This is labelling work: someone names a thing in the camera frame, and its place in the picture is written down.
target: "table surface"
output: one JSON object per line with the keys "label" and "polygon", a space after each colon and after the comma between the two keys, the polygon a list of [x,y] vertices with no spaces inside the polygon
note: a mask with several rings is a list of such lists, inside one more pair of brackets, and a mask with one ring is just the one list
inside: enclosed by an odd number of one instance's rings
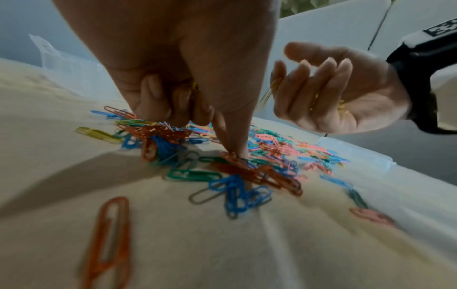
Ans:
{"label": "table surface", "polygon": [[[103,105],[60,89],[40,70],[0,61],[0,284],[76,288],[95,218],[116,196],[130,200],[129,288],[455,288],[456,267],[404,231],[357,219],[341,187],[309,173],[304,195],[232,220],[205,183],[165,181],[134,150],[75,133],[113,131],[90,110]],[[317,136],[254,119],[257,126],[315,142]],[[219,150],[209,144],[206,150]],[[391,173],[405,194],[452,210],[456,187],[405,168]]]}

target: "qr code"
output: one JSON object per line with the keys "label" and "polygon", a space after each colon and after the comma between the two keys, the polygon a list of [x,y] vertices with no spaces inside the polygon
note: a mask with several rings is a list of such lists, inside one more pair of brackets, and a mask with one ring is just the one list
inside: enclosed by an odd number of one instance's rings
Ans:
{"label": "qr code", "polygon": [[457,18],[446,21],[444,23],[425,29],[424,32],[432,37],[440,36],[445,33],[457,30]]}

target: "beige tabletop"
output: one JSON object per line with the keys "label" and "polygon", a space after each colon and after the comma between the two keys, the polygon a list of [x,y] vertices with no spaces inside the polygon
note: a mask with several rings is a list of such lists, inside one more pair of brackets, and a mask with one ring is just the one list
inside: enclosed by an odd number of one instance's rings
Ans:
{"label": "beige tabletop", "polygon": [[[125,107],[72,95],[39,70],[0,62],[1,288],[77,288],[99,208],[115,196],[130,200],[129,288],[456,287],[450,261],[400,229],[355,218],[344,190],[317,173],[308,174],[301,198],[275,191],[272,202],[235,220],[226,216],[223,197],[191,203],[214,193],[204,190],[206,183],[163,180],[167,169],[149,166],[137,150],[75,133],[78,126],[113,132],[112,122],[90,113],[103,105]],[[317,139],[254,122],[298,140]],[[405,178],[416,175],[399,170]]]}

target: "blue wall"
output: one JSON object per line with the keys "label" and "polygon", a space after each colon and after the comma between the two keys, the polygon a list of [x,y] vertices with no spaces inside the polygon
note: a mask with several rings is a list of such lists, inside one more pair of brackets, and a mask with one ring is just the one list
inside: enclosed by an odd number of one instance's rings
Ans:
{"label": "blue wall", "polygon": [[51,0],[0,0],[0,58],[41,66],[29,34],[43,37],[59,51],[95,60]]}

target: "yellow paper clip in hand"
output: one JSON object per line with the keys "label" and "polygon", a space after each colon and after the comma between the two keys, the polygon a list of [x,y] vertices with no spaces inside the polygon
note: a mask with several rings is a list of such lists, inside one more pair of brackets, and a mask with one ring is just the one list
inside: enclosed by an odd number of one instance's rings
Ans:
{"label": "yellow paper clip in hand", "polygon": [[114,144],[120,144],[122,143],[123,139],[120,137],[113,137],[107,132],[101,131],[101,130],[96,130],[96,129],[91,129],[88,127],[78,127],[76,129],[77,133],[87,135],[92,138],[96,138],[99,140],[104,140],[109,143],[114,143]]}

